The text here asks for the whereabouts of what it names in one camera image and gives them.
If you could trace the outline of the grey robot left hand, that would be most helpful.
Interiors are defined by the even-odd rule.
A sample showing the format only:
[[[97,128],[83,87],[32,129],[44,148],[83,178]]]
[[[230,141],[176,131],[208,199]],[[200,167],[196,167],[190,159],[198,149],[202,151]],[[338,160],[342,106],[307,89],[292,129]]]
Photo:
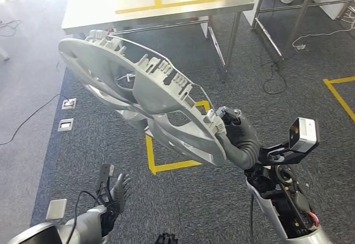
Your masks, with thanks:
[[[128,198],[129,183],[128,174],[119,174],[114,186],[109,190],[107,186],[103,188],[100,200],[107,211],[100,216],[101,234],[103,237],[111,232],[116,220],[125,210],[126,200]]]

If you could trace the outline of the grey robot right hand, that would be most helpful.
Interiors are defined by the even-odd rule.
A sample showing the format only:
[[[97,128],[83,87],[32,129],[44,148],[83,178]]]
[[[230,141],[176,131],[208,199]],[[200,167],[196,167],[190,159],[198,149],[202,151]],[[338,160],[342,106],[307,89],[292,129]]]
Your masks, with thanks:
[[[258,160],[261,143],[254,127],[240,109],[223,106],[217,114],[223,120],[226,133],[215,136],[227,159],[241,168],[254,165]]]

